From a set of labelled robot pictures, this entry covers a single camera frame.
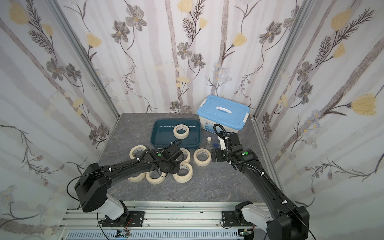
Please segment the cream masking tape roll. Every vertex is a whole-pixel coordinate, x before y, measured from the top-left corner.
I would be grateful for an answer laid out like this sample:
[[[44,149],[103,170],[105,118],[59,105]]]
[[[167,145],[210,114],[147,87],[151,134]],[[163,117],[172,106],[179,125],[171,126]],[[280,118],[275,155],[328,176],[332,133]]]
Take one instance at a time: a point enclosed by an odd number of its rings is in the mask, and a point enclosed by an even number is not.
[[[204,155],[207,157],[206,160],[204,161],[201,161],[199,160],[198,156],[199,155]],[[207,165],[209,165],[212,161],[212,156],[211,156],[211,153],[209,150],[207,149],[204,149],[204,148],[200,148],[200,149],[197,149],[195,152],[194,152],[194,162],[196,165],[200,166],[200,167],[206,167]]]
[[[193,177],[193,168],[189,163],[181,163],[180,169],[173,174],[174,180],[178,183],[186,183]]]
[[[147,149],[146,146],[144,145],[137,145],[135,147],[133,147],[131,150],[130,150],[130,153],[129,153],[129,156],[130,156],[130,159],[135,159],[135,158],[138,158],[142,155],[142,153]]]
[[[128,180],[132,183],[138,183],[146,177],[146,173],[140,173],[138,176],[130,177]]]
[[[189,150],[185,149],[185,148],[181,148],[181,151],[183,153],[183,163],[189,163],[190,160],[191,160],[191,153]]]

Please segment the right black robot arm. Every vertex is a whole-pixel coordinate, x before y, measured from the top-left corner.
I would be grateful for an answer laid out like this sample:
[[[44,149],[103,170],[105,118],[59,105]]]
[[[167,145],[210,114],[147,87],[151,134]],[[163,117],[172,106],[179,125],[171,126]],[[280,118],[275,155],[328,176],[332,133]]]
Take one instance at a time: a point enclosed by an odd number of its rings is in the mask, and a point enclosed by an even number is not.
[[[211,149],[212,158],[226,162],[244,174],[263,198],[268,210],[245,201],[235,207],[235,223],[254,225],[263,230],[271,240],[306,240],[313,233],[309,229],[310,214],[305,207],[298,207],[282,192],[266,173],[257,155],[244,149],[236,133],[227,132],[214,124],[214,132],[221,141],[220,148]]]

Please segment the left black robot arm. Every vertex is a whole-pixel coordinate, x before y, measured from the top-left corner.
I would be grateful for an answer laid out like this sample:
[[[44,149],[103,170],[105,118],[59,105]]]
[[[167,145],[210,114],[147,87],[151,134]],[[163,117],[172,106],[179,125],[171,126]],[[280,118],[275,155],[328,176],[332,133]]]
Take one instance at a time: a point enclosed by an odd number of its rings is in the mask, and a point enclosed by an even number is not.
[[[117,200],[108,194],[115,184],[129,178],[137,177],[152,171],[158,172],[161,178],[169,174],[177,174],[181,167],[178,157],[183,154],[179,145],[182,139],[177,139],[165,148],[144,149],[142,154],[130,160],[112,165],[100,166],[90,164],[84,173],[74,178],[76,196],[84,213],[101,213],[105,215],[102,221],[104,227],[127,227],[134,221],[128,208],[122,200]]]

